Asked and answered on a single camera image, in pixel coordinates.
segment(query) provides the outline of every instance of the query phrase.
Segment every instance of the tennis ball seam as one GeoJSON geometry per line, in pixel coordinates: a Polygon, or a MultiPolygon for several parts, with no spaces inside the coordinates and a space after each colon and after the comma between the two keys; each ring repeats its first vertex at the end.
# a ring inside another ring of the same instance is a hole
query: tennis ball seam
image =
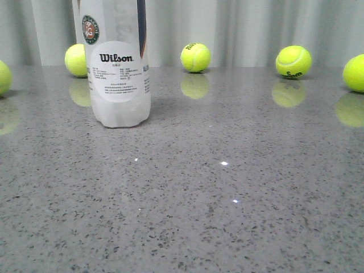
{"type": "Polygon", "coordinates": [[[289,66],[289,65],[294,65],[294,64],[296,64],[298,61],[300,61],[302,58],[303,58],[303,54],[304,54],[304,51],[305,51],[305,49],[301,49],[301,52],[300,52],[300,55],[297,57],[297,59],[296,60],[294,60],[293,62],[291,62],[291,63],[288,63],[288,64],[282,64],[279,60],[278,60],[278,58],[279,58],[279,55],[278,55],[278,57],[277,57],[277,63],[279,64],[279,65],[281,65],[281,66],[283,66],[283,67],[287,67],[287,66],[289,66]]]}

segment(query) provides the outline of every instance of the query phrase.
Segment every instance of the tennis ball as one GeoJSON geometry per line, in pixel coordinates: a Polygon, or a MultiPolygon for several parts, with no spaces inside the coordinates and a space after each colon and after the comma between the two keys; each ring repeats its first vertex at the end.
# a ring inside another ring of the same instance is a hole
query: tennis ball
{"type": "Polygon", "coordinates": [[[181,81],[182,93],[193,100],[205,97],[209,89],[209,80],[203,74],[189,73],[181,81]]]}
{"type": "Polygon", "coordinates": [[[13,74],[9,67],[0,61],[0,96],[4,95],[10,88],[13,74]]]}
{"type": "Polygon", "coordinates": [[[364,92],[364,54],[348,61],[342,72],[342,77],[350,89],[364,92]]]}
{"type": "Polygon", "coordinates": [[[364,94],[348,93],[336,103],[335,112],[341,123],[350,127],[364,127],[364,94]]]}
{"type": "Polygon", "coordinates": [[[311,54],[307,49],[300,45],[291,45],[279,52],[275,67],[284,77],[298,78],[310,70],[311,61],[311,54]]]}
{"type": "Polygon", "coordinates": [[[209,66],[210,61],[210,50],[204,44],[188,44],[181,52],[182,65],[190,72],[201,72],[205,70],[209,66]]]}
{"type": "Polygon", "coordinates": [[[8,98],[0,99],[0,135],[13,132],[20,123],[20,112],[8,98]]]}
{"type": "Polygon", "coordinates": [[[71,99],[75,104],[82,107],[91,106],[89,82],[87,79],[74,79],[69,86],[69,94],[71,95],[71,99]]]}
{"type": "Polygon", "coordinates": [[[85,46],[74,44],[69,47],[64,55],[64,64],[68,71],[76,77],[87,76],[85,46]]]}
{"type": "Polygon", "coordinates": [[[299,80],[282,79],[273,87],[272,97],[279,106],[295,107],[305,100],[306,88],[299,80]]]}

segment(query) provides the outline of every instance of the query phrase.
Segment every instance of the table surface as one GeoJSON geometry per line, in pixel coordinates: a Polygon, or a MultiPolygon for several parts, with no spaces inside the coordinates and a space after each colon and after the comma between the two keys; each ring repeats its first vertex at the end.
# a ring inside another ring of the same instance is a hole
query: table surface
{"type": "Polygon", "coordinates": [[[11,69],[0,271],[364,272],[364,95],[341,68],[151,68],[128,129],[64,67],[11,69]]]}

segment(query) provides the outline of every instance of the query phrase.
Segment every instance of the curtain fold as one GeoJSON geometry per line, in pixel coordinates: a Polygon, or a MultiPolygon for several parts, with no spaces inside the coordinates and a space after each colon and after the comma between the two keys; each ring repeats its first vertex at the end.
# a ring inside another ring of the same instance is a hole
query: curtain fold
{"type": "MultiPolygon", "coordinates": [[[[206,44],[213,67],[274,65],[299,44],[315,65],[342,67],[364,47],[364,1],[146,0],[151,67],[181,66],[190,42],[206,44]]],[[[82,43],[77,0],[0,0],[0,59],[10,65],[63,65],[82,43]]]]}

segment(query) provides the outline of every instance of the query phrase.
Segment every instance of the white plastic bottle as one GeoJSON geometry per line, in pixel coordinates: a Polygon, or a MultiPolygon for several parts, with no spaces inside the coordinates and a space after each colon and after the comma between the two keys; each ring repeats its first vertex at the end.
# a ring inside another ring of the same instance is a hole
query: white plastic bottle
{"type": "Polygon", "coordinates": [[[151,107],[145,0],[81,0],[93,112],[105,127],[131,127],[151,107]]]}

